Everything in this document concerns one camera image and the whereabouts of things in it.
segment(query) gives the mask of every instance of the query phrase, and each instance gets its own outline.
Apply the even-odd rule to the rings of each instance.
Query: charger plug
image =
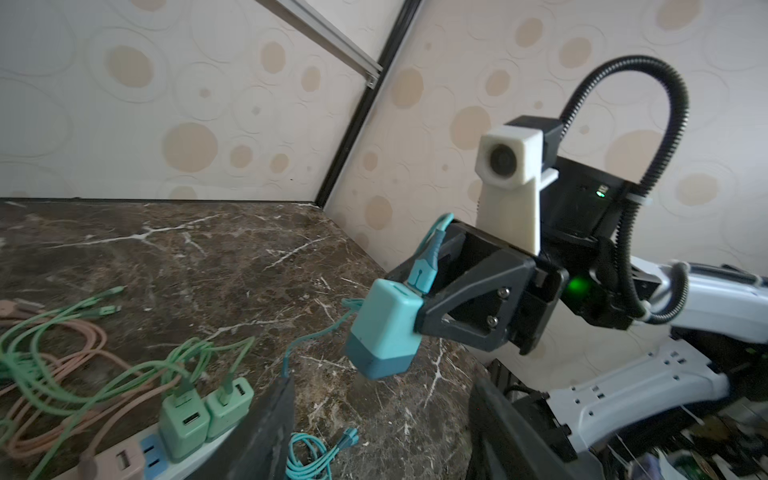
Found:
[[[197,390],[163,400],[158,427],[170,456],[180,462],[205,443],[210,414]]]
[[[81,457],[80,480],[143,480],[144,453],[135,439],[120,442],[95,457]]]
[[[402,283],[377,279],[357,313],[345,354],[366,378],[405,372],[422,342],[414,331],[424,299]]]
[[[210,413],[207,441],[210,442],[236,425],[247,413],[253,389],[245,378],[224,380],[224,384],[205,397]]]

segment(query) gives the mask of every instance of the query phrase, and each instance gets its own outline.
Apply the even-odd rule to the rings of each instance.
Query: wall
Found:
[[[450,210],[475,219],[478,140],[520,114],[556,117],[601,62],[639,53],[685,77],[690,126],[635,228],[634,254],[768,274],[768,3],[716,0],[427,2],[328,206],[385,268]],[[664,92],[642,74],[604,81],[561,154],[638,180],[660,142]],[[642,354],[663,327],[597,329],[558,306],[539,347],[495,353],[539,389]]]
[[[254,0],[4,0],[0,196],[314,200],[363,88]]]

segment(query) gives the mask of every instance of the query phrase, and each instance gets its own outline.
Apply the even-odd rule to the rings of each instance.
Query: marble countertop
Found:
[[[130,363],[163,359],[192,336],[221,344],[255,336],[238,375],[257,396],[293,339],[336,321],[341,299],[365,296],[383,275],[311,204],[199,202],[3,202],[0,272],[0,298],[49,307],[125,285],[113,302],[122,311],[100,324],[107,349]],[[343,356],[348,332],[349,324],[292,354],[296,430],[328,441],[359,429],[360,443],[333,463],[337,479],[463,479],[468,397],[482,365],[456,343],[425,337],[407,373],[374,382]],[[60,340],[60,355],[81,345],[74,335]],[[231,360],[212,361],[201,395]],[[94,362],[82,376],[98,387],[110,372]],[[156,422],[158,410],[158,399],[136,408],[101,449]],[[94,433],[66,442],[42,478],[74,466]],[[0,477],[25,478],[36,461],[0,454]]]

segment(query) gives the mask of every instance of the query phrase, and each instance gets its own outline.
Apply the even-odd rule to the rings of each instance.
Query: camera lens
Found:
[[[507,145],[496,145],[491,152],[491,169],[499,176],[509,178],[518,169],[518,158]]]

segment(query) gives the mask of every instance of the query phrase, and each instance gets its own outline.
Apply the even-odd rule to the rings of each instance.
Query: black metal frame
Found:
[[[381,90],[384,80],[386,80],[389,69],[395,61],[397,51],[400,49],[400,45],[402,44],[403,39],[405,39],[421,4],[422,0],[405,0],[403,2],[400,13],[395,20],[395,24],[384,44],[384,49],[379,56],[379,65],[382,66],[379,80],[373,88],[366,88],[360,98],[360,102],[357,104],[355,113],[352,115],[352,120],[349,121],[349,125],[344,132],[344,137],[342,138],[341,143],[339,143],[339,148],[336,150],[333,162],[331,162],[330,169],[326,174],[325,180],[323,180],[323,185],[320,186],[320,190],[315,198],[315,204],[318,207],[324,208],[328,203],[331,192],[333,192],[333,188],[336,186],[336,182],[341,176],[342,169],[349,159],[349,154],[352,152],[355,142],[357,142],[357,137],[360,135],[362,126],[366,122],[366,118],[373,106],[373,102],[379,95],[379,91]]]

